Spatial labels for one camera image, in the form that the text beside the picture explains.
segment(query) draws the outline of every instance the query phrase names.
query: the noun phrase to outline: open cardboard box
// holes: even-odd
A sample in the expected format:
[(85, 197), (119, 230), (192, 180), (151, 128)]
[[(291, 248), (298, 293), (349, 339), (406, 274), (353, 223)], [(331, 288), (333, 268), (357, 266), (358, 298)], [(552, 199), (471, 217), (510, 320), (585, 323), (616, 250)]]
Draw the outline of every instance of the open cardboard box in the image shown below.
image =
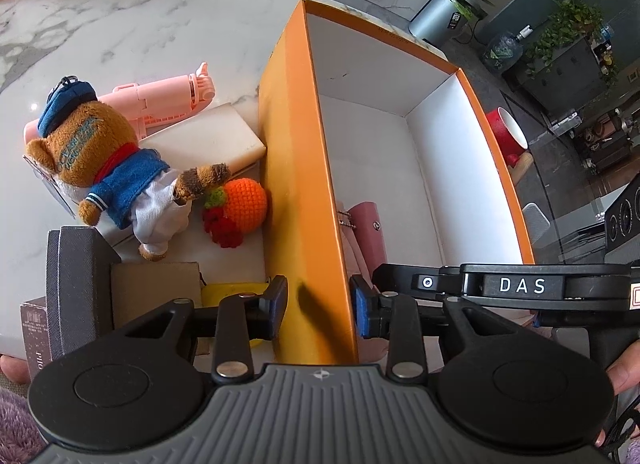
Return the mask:
[(289, 281), (280, 361), (357, 361), (336, 200), (378, 205), (391, 263), (533, 263), (474, 92), (419, 45), (302, 0), (262, 76), (259, 114), (266, 274)]

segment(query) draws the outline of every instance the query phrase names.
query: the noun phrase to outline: red mug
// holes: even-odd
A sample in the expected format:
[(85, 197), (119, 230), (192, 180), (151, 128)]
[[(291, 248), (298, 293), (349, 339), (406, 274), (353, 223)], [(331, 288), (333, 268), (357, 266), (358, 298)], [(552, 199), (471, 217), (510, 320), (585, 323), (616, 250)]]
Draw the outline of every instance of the red mug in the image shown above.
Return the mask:
[(504, 108), (496, 108), (487, 113), (486, 117), (494, 132), (495, 139), (498, 141), (505, 162), (512, 168), (515, 167), (520, 155), (529, 147), (520, 126), (511, 113)]

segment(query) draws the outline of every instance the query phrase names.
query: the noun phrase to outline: crocheted orange ball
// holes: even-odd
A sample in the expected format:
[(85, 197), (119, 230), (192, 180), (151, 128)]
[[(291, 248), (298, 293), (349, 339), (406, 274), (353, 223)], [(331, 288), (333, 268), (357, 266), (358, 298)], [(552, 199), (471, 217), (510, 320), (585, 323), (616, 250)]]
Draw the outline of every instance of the crocheted orange ball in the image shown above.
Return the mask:
[(260, 227), (267, 216), (267, 193), (262, 186), (255, 180), (236, 179), (227, 182), (223, 189), (225, 216), (236, 223), (242, 234)]

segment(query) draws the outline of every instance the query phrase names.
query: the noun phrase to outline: red and white sticker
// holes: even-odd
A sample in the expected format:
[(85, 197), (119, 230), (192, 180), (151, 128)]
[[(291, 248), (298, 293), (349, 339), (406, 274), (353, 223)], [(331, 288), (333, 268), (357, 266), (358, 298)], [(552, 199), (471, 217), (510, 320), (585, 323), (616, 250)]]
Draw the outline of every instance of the red and white sticker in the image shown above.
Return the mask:
[(640, 283), (631, 284), (629, 310), (640, 309)]

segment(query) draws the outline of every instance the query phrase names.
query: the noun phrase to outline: plush toy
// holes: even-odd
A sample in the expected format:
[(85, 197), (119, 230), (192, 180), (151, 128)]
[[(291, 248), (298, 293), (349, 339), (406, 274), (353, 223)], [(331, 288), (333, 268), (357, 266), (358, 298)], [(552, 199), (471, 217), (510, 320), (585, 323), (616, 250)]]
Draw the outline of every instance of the plush toy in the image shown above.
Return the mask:
[(204, 230), (220, 247), (237, 247), (267, 216), (267, 194), (258, 182), (236, 179), (207, 193)]
[(82, 221), (96, 225), (107, 211), (119, 228), (131, 224), (140, 254), (152, 261), (187, 227), (191, 201), (230, 177), (225, 164), (171, 169), (156, 150), (140, 149), (127, 119), (75, 77), (63, 78), (49, 95), (38, 133), (27, 155), (79, 203)]

